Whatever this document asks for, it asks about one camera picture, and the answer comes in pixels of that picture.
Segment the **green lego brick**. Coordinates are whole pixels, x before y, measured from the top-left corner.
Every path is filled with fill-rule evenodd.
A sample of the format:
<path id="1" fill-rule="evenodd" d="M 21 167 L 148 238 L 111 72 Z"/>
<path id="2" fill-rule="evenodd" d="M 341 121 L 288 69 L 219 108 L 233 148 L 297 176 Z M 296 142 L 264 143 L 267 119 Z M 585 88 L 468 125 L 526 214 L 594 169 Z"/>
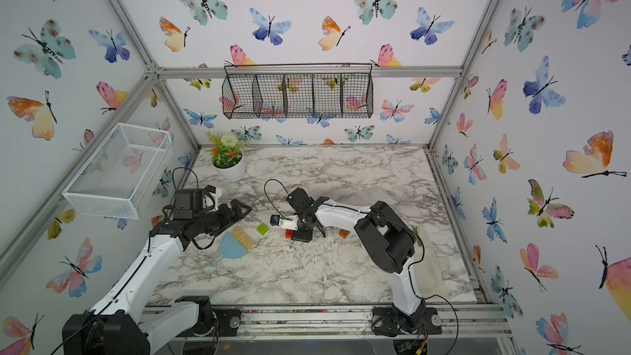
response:
<path id="1" fill-rule="evenodd" d="M 256 231 L 259 233 L 259 235 L 261 236 L 265 236 L 268 232 L 269 232 L 269 228 L 267 225 L 265 224 L 260 224 L 257 228 Z"/>

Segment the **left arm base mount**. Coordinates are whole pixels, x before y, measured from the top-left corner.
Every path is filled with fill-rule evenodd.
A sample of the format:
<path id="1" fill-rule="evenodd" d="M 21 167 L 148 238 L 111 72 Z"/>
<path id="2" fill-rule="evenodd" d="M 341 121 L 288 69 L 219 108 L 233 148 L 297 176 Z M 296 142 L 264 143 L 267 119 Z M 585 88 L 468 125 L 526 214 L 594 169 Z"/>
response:
<path id="1" fill-rule="evenodd" d="M 176 305 L 193 303 L 197 305 L 197 323 L 184 330 L 179 337 L 236 337 L 243 312 L 237 308 L 215 307 L 208 296 L 182 296 L 175 300 Z"/>

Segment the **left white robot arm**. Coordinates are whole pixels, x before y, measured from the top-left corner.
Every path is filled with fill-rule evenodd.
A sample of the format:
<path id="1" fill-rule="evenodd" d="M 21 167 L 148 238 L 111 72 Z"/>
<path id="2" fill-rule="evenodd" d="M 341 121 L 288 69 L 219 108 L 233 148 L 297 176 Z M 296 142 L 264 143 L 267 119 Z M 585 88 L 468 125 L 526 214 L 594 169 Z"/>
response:
<path id="1" fill-rule="evenodd" d="M 178 210 L 151 230 L 146 246 L 123 277 L 93 307 L 62 328 L 65 354 L 154 354 L 182 333 L 205 337 L 219 331 L 206 296 L 186 295 L 148 320 L 142 314 L 159 282 L 200 234 L 217 235 L 243 220 L 251 207 L 238 200 L 213 210 Z"/>

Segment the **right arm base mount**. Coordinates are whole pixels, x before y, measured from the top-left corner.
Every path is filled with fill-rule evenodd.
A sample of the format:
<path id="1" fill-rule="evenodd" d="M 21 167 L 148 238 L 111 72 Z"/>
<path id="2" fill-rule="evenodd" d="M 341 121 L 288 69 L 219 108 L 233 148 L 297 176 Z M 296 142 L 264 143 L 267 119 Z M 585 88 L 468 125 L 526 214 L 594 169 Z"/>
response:
<path id="1" fill-rule="evenodd" d="M 437 310 L 422 303 L 412 315 L 394 306 L 374 307 L 371 331 L 375 335 L 394 338 L 402 334 L 440 335 L 442 327 Z"/>

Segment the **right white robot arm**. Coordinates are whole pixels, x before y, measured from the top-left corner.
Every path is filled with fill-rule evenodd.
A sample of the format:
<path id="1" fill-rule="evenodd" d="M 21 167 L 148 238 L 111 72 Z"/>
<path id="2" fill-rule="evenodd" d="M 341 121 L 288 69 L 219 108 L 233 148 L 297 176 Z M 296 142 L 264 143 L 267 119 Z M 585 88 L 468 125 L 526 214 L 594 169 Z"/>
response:
<path id="1" fill-rule="evenodd" d="M 410 271 L 416 235 L 387 203 L 345 205 L 328 197 L 314 199 L 302 188 L 289 193 L 286 202 L 294 214 L 279 224 L 292 223 L 292 240 L 309 243 L 315 231 L 325 234 L 327 228 L 356 234 L 371 260 L 390 274 L 395 309 L 408 317 L 422 309 L 422 297 L 416 293 L 416 279 Z"/>

